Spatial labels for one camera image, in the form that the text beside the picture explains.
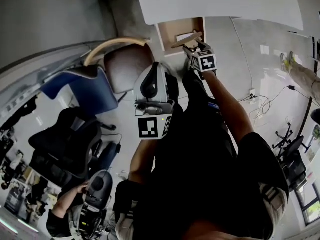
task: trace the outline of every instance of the blue chair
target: blue chair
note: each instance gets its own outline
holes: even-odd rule
[[[83,68],[78,71],[66,70],[44,84],[40,90],[54,100],[60,90],[69,85],[80,107],[90,116],[116,109],[119,104],[103,68],[89,66],[85,70],[96,70],[96,73],[87,75]]]

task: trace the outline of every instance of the white wall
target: white wall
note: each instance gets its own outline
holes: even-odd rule
[[[298,0],[303,31],[306,36],[320,39],[320,0]]]
[[[0,0],[0,68],[48,49],[116,37],[98,0]]]
[[[291,236],[298,235],[306,228],[303,214],[299,213],[300,206],[295,193],[291,193],[288,206],[282,220],[277,225],[274,232],[274,240],[283,240]]]
[[[148,25],[197,17],[244,17],[303,30],[297,0],[139,0]]]

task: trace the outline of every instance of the hand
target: hand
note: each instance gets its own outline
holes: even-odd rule
[[[81,185],[79,186],[76,186],[75,189],[76,189],[76,192],[78,194],[83,194],[83,191],[84,189],[89,185],[89,180],[87,180],[86,182],[82,183]]]

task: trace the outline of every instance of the man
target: man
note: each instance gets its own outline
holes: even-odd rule
[[[289,190],[275,155],[215,72],[202,74],[215,99],[187,71],[187,110],[176,97],[167,136],[140,142],[117,187],[120,240],[269,239],[284,213]]]
[[[2,177],[2,180],[4,182],[1,184],[3,190],[9,188],[12,179],[18,179],[19,176],[22,174],[22,168],[20,164],[23,157],[24,154],[19,150],[15,159],[10,163],[10,165],[5,166],[5,174]]]
[[[281,54],[281,69],[288,73],[303,90],[305,90],[317,104],[320,103],[320,78],[312,70],[300,65],[295,60],[295,55],[291,51],[286,59]]]
[[[73,206],[83,203],[81,194],[83,194],[87,186],[88,181],[73,187],[65,194],[59,195],[58,202],[53,209],[49,211],[46,222],[46,228],[53,238],[73,239],[69,228],[69,215],[67,211]]]

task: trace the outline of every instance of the chair backrest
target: chair backrest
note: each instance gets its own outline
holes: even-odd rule
[[[85,75],[86,71],[94,72],[91,75],[89,73]],[[80,107],[88,115],[95,116],[118,107],[118,101],[101,66],[78,68],[77,72],[72,70],[60,72],[44,84],[41,91],[54,100],[66,85],[70,85]]]
[[[154,61],[147,44],[131,44],[107,53],[104,56],[104,67],[113,92],[121,94],[133,90],[139,76]]]
[[[106,208],[112,187],[113,179],[107,170],[96,172],[86,189],[85,202],[98,210],[103,210]]]
[[[41,153],[35,150],[29,166],[39,173],[48,181],[63,188],[72,178],[72,175],[61,169],[55,164],[53,158],[48,157],[48,154]]]
[[[101,128],[95,116],[79,107],[63,110],[57,123],[29,139],[29,144],[51,158],[54,164],[77,178],[88,174],[89,152],[100,140]]]
[[[285,164],[283,172],[291,192],[305,180],[307,168],[298,150],[284,158],[283,163]]]
[[[300,148],[300,146],[302,145],[303,141],[304,141],[304,137],[300,136],[300,137],[296,138],[294,141],[292,141],[290,144],[288,144],[286,147],[284,147],[283,152],[281,153],[283,160],[285,160],[291,154],[296,152]]]
[[[80,107],[88,115],[102,114],[118,107],[118,101],[102,67],[98,68],[96,78],[80,77],[69,85]]]

